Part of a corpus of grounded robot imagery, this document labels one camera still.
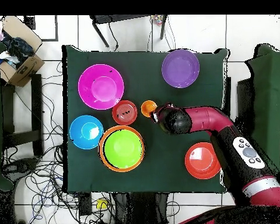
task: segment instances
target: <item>blue bowl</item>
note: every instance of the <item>blue bowl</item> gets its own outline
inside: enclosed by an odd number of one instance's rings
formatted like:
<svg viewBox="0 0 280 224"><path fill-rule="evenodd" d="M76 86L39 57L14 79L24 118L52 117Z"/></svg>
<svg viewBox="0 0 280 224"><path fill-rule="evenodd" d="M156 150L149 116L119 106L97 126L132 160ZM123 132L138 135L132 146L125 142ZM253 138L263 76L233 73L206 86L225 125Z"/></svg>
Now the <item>blue bowl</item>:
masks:
<svg viewBox="0 0 280 224"><path fill-rule="evenodd" d="M104 133L101 122L90 115L82 115L76 118L70 128L69 137L73 144L81 149L93 149L100 141Z"/></svg>

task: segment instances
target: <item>yellow object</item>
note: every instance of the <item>yellow object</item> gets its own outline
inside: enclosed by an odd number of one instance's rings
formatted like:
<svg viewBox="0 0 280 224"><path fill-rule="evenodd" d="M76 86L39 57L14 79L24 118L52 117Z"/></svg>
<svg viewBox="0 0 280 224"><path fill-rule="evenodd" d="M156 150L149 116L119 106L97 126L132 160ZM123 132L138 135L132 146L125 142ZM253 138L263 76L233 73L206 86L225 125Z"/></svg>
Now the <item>yellow object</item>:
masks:
<svg viewBox="0 0 280 224"><path fill-rule="evenodd" d="M96 204L97 209L107 209L108 201L105 199L98 199Z"/></svg>

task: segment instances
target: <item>orange cup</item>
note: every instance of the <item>orange cup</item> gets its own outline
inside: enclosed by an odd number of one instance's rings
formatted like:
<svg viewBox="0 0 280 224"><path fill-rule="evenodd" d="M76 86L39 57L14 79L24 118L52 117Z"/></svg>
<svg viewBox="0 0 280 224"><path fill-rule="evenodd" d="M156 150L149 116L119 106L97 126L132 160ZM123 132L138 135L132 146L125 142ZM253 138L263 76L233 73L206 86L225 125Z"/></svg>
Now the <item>orange cup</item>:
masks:
<svg viewBox="0 0 280 224"><path fill-rule="evenodd" d="M153 102L152 100L147 100L145 102L142 103L141 105L141 113L145 116L145 117L150 117L149 113L151 113L154 109L156 109L157 105L155 102Z"/></svg>

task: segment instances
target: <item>green bowl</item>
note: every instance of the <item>green bowl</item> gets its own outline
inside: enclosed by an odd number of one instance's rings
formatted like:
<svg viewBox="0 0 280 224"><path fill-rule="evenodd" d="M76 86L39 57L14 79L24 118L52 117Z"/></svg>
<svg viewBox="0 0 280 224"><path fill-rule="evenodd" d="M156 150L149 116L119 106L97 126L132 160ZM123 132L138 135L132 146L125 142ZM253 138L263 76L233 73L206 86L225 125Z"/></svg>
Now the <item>green bowl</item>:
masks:
<svg viewBox="0 0 280 224"><path fill-rule="evenodd" d="M119 169L126 169L141 158L140 138L127 129L114 131L105 141L104 154L110 164Z"/></svg>

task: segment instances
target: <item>purple bowl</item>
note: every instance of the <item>purple bowl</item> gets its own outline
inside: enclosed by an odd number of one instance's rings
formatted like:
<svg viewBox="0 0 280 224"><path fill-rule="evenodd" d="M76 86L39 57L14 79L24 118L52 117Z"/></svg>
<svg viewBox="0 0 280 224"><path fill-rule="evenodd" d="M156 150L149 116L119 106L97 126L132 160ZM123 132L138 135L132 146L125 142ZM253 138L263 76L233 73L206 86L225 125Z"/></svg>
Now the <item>purple bowl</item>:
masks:
<svg viewBox="0 0 280 224"><path fill-rule="evenodd" d="M199 61L191 51L172 51L163 61L162 74L164 80L172 87L190 86L199 74Z"/></svg>

